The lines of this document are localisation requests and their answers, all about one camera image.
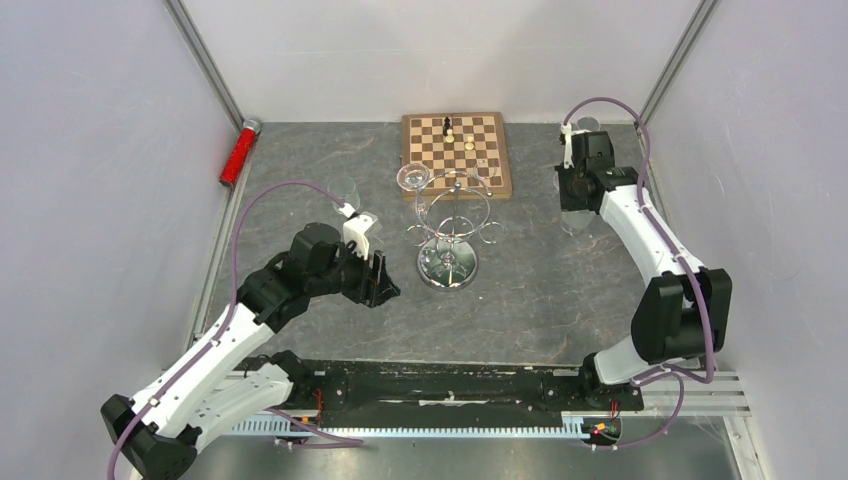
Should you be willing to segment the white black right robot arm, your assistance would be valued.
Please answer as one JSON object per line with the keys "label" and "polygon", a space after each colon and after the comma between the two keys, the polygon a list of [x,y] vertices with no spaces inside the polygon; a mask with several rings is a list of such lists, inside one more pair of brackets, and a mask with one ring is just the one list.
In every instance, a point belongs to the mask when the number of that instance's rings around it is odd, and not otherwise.
{"label": "white black right robot arm", "polygon": [[660,217],[638,172],[615,162],[605,131],[561,128],[564,159],[555,170],[562,221],[569,232],[603,220],[639,269],[645,291],[630,333],[588,355],[577,392],[591,408],[612,401],[618,387],[641,386],[662,374],[708,383],[725,341],[732,281],[692,255]]}

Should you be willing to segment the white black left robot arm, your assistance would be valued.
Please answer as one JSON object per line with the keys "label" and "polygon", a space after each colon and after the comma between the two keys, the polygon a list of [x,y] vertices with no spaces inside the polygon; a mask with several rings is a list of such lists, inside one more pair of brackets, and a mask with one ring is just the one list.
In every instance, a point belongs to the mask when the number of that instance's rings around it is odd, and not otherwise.
{"label": "white black left robot arm", "polygon": [[215,324],[169,369],[131,397],[115,394],[101,407],[114,443],[114,478],[125,458],[146,479],[178,479],[198,454],[248,417],[285,403],[307,405],[312,379],[293,354],[274,357],[236,383],[219,385],[256,348],[306,312],[312,299],[341,294],[375,308],[399,295],[381,251],[368,234],[376,221],[355,214],[342,229],[310,223],[288,250],[246,277]]}

